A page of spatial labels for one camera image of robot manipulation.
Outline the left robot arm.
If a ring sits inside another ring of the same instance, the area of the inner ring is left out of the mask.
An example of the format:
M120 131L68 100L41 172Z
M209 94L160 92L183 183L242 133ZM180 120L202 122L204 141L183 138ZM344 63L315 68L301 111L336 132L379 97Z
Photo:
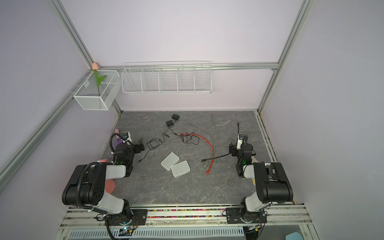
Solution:
M133 171L135 154L145 150L143 139L131 141L113 133L109 141L113 159L76 166L62 194L64 205L101 214L108 226L139 225L143 217L131 210L128 200L117 198L106 190L108 180L128 178Z

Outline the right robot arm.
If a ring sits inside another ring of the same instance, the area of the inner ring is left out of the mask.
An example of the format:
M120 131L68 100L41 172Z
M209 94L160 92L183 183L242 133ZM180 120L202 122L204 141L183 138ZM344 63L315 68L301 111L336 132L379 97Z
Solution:
M273 204L291 202L293 189L281 163L253 162L253 146L248 136L238 134L236 144L230 144L230 154L237 158L239 178L255 181L256 191L243 198L239 207L239 219L244 223L265 223L265 208Z

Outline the black power adapter near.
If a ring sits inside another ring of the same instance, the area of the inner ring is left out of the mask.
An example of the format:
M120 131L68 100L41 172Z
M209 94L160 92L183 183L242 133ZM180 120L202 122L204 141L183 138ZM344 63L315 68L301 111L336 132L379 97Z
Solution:
M172 120L166 121L166 125L167 127L171 128L174 125L174 121Z

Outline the black power adapter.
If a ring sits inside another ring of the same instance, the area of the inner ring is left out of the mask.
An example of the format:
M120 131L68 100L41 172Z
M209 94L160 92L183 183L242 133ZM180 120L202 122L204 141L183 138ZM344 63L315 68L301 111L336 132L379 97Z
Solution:
M176 115L176 114L173 114L172 115L172 119L175 120L175 121L178 121L180 119L180 116Z
M172 120L166 121L166 125L167 127L171 128L174 125L174 121Z

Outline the pink watering can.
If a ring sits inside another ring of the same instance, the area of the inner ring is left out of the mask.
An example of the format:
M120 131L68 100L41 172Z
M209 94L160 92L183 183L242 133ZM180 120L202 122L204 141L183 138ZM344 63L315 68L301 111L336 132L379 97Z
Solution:
M110 165L106 166L106 177L105 177L105 191L109 194L112 194L113 191L115 190L116 183L115 181L111 178L108 170L109 170Z

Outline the black power adapter far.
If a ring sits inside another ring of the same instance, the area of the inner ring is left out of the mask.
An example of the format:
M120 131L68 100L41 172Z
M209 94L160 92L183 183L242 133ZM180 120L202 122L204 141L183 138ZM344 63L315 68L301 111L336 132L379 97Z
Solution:
M178 121L180 119L180 116L176 115L176 114L173 114L172 115L172 119L175 120L175 121Z

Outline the white mesh box basket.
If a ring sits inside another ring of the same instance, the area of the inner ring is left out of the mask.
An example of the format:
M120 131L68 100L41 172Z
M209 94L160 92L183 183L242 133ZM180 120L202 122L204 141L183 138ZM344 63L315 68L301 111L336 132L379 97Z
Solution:
M75 100L83 110L108 111L122 87L122 80L118 71L98 70L98 73L100 76L107 76L100 85L100 97L93 72L85 78L74 93Z

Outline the artificial tulip flower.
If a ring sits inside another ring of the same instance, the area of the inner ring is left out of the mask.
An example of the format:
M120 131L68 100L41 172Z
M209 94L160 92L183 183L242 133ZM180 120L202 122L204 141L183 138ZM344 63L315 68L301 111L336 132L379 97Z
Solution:
M101 94L100 94L100 85L101 85L101 83L104 81L104 79L107 76L106 75L104 75L104 76L100 76L99 75L98 70L100 68L99 68L99 65L97 63L92 63L92 69L93 69L93 73L94 73L94 76L95 76L95 79L96 79L96 85L97 85L97 89L98 89L98 96L100 97L101 96Z

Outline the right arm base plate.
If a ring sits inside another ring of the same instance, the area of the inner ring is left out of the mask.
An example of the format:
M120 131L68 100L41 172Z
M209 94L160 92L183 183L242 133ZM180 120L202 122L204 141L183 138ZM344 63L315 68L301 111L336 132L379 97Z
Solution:
M240 207L226 208L224 216L228 224L264 224L267 222L267 213L243 211Z

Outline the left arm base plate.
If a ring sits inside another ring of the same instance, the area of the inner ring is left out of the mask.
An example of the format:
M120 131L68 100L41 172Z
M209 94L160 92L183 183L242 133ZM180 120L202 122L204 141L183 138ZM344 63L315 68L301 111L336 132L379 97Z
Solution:
M147 209L133 209L128 215L108 215L106 221L109 226L143 226L146 224Z

